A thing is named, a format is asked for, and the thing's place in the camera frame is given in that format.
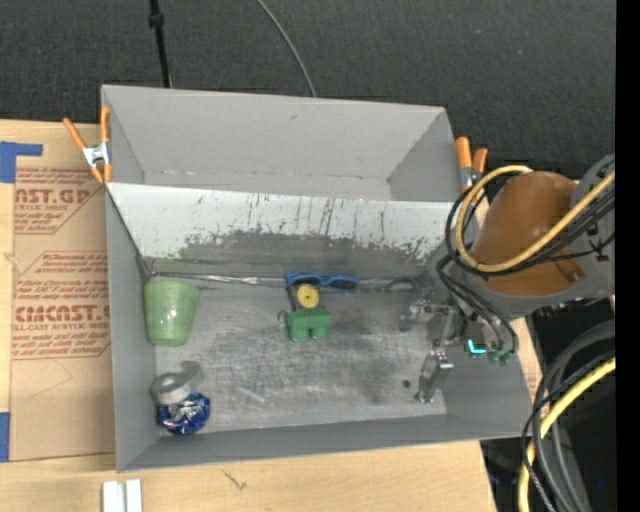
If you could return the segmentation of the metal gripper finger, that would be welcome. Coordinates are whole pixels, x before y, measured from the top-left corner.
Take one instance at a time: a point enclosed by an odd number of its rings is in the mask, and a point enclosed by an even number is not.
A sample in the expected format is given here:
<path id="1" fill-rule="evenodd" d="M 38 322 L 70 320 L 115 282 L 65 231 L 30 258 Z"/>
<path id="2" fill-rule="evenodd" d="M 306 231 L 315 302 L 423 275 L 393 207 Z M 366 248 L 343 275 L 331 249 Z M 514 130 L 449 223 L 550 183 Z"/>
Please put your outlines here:
<path id="1" fill-rule="evenodd" d="M 428 353 L 421 367 L 415 398 L 421 403 L 430 403 L 453 369 L 454 363 L 445 351 Z"/>
<path id="2" fill-rule="evenodd" d="M 428 324 L 437 315 L 444 315 L 447 312 L 448 306 L 445 304 L 433 303 L 426 299 L 415 301 L 400 315 L 399 330 L 408 332 L 414 326 Z"/>

